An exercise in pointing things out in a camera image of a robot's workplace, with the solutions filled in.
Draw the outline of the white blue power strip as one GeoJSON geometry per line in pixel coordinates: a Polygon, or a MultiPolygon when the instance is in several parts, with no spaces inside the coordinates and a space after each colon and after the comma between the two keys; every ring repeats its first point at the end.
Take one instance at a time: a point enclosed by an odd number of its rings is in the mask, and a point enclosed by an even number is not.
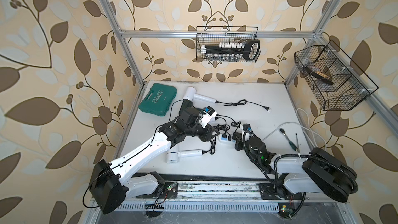
{"type": "Polygon", "coordinates": [[[225,144],[225,145],[229,145],[229,146],[234,146],[235,143],[236,143],[235,140],[232,139],[232,136],[229,135],[229,134],[226,134],[226,133],[221,134],[221,135],[219,136],[219,142],[220,142],[221,144],[225,144]]]}

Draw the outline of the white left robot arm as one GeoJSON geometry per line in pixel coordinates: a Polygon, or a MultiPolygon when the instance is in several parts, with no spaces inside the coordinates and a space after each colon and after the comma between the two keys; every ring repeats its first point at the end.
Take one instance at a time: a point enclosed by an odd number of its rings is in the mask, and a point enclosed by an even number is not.
{"type": "Polygon", "coordinates": [[[99,209],[109,214],[128,197],[153,194],[163,179],[151,172],[145,176],[132,176],[158,155],[169,151],[184,141],[187,136],[198,137],[209,142],[220,134],[213,126],[201,124],[192,127],[177,125],[170,121],[155,130],[153,137],[130,153],[107,163],[101,160],[95,164],[88,186],[99,209]]]}

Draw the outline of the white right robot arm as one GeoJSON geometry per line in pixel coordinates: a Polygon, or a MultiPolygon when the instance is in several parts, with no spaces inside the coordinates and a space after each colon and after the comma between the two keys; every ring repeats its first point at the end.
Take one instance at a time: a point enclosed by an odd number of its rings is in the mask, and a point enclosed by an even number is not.
{"type": "Polygon", "coordinates": [[[248,129],[233,136],[235,149],[244,151],[273,185],[273,193],[323,193],[330,199],[345,203],[359,190],[356,172],[321,148],[308,154],[299,152],[278,155],[271,153],[262,140],[248,129]]]}

